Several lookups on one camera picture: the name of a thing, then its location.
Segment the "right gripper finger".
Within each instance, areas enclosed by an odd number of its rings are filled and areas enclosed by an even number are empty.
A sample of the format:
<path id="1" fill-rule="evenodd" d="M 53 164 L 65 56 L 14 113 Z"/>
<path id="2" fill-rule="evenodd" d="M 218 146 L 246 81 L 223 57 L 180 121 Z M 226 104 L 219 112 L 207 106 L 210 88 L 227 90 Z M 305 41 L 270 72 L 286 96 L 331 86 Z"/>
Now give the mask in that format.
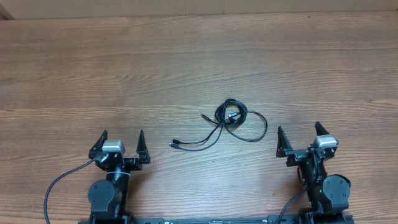
<path id="1" fill-rule="evenodd" d="M 277 151 L 276 157 L 287 157 L 287 152 L 292 151 L 293 147 L 290 145 L 287 136 L 282 128 L 282 126 L 278 127 L 277 130 Z"/>
<path id="2" fill-rule="evenodd" d="M 328 135 L 329 132 L 322 126 L 322 124 L 317 121 L 315 123 L 315 130 L 316 130 L 316 134 L 317 136 L 322 136 L 322 135 Z"/>

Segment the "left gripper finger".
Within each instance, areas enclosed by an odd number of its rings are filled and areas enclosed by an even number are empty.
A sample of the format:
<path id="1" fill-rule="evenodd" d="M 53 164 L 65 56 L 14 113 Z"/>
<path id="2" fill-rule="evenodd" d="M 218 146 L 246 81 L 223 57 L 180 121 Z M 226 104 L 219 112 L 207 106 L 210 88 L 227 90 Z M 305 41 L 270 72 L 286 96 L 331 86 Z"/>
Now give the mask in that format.
<path id="1" fill-rule="evenodd" d="M 150 154 L 146 145 L 144 130 L 141 129 L 137 143 L 136 152 L 139 155 L 139 160 L 142 164 L 150 164 Z"/>
<path id="2" fill-rule="evenodd" d="M 100 154 L 103 150 L 103 144 L 108 139 L 108 132 L 104 130 L 100 138 L 96 141 L 93 147 L 89 150 L 88 158 L 94 159 L 98 154 Z"/>

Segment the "black usb cable split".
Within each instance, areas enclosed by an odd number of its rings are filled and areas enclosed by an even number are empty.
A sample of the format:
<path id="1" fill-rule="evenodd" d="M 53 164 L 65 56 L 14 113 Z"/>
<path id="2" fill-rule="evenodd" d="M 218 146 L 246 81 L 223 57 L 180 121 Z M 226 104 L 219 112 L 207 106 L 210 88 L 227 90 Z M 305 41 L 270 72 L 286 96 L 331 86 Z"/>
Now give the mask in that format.
<path id="1" fill-rule="evenodd" d="M 226 118 L 222 117 L 221 115 L 215 115 L 214 119 L 210 119 L 208 116 L 206 116 L 204 114 L 201 114 L 201 117 L 203 119 L 207 120 L 209 123 L 213 123 L 215 125 L 215 127 L 211 130 L 211 132 L 205 138 L 198 140 L 198 141 L 191 141 L 191 142 L 173 139 L 169 143 L 169 146 L 174 149 L 177 149 L 180 151 L 185 151 L 185 152 L 204 151 L 204 150 L 212 147 L 214 144 L 216 144 L 218 142 L 218 140 L 220 139 L 221 133 L 223 132 L 224 129 L 226 129 L 228 127 L 232 127 L 232 126 L 237 126 L 238 123 L 243 121 L 243 118 L 244 118 L 243 114 L 241 114 L 240 112 L 231 113 Z M 218 132 L 216 139 L 210 145 L 203 146 L 200 148 L 195 148 L 195 149 L 184 147 L 184 146 L 203 145 L 203 144 L 207 143 L 210 140 L 210 138 L 212 137 L 212 135 L 214 135 L 214 133 L 219 128 L 220 128 L 220 131 Z"/>

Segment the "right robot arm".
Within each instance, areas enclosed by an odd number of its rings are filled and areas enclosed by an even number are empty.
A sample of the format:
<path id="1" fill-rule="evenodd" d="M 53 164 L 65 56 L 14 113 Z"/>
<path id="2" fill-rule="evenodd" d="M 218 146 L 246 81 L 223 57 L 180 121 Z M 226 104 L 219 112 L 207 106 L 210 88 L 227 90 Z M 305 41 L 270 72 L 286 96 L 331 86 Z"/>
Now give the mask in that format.
<path id="1" fill-rule="evenodd" d="M 316 138 L 305 149 L 293 149 L 282 128 L 277 131 L 277 157 L 287 159 L 286 166 L 296 167 L 297 175 L 304 189 L 290 199 L 277 218 L 278 223 L 353 223 L 349 208 L 351 182 L 343 175 L 328 175 L 324 162 L 333 158 L 338 140 L 320 122 L 315 123 Z M 286 215 L 287 208 L 303 194 L 308 197 L 309 206 L 301 208 L 297 215 Z"/>

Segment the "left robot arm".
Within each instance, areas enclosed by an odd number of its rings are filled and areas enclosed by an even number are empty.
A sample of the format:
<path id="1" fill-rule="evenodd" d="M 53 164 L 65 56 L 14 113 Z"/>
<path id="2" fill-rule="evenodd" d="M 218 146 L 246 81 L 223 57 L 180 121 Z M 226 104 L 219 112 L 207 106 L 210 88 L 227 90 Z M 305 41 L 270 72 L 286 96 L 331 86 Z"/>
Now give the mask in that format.
<path id="1" fill-rule="evenodd" d="M 88 201 L 91 203 L 89 223 L 138 222 L 126 207 L 131 172 L 140 171 L 144 164 L 150 163 L 143 130 L 140 130 L 136 148 L 138 156 L 127 158 L 125 151 L 121 140 L 108 139 L 107 131 L 103 131 L 89 150 L 88 157 L 106 172 L 106 177 L 94 182 L 88 190 Z"/>

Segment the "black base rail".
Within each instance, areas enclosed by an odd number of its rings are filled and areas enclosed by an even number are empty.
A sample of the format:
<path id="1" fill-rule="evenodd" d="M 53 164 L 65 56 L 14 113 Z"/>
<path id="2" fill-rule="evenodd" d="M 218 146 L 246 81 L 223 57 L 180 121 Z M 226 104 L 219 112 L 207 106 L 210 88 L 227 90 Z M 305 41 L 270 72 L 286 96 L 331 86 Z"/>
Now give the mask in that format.
<path id="1" fill-rule="evenodd" d="M 191 219 L 163 219 L 163 218 L 135 218 L 137 224 L 301 224 L 298 215 L 269 215 L 260 218 L 191 218 Z"/>

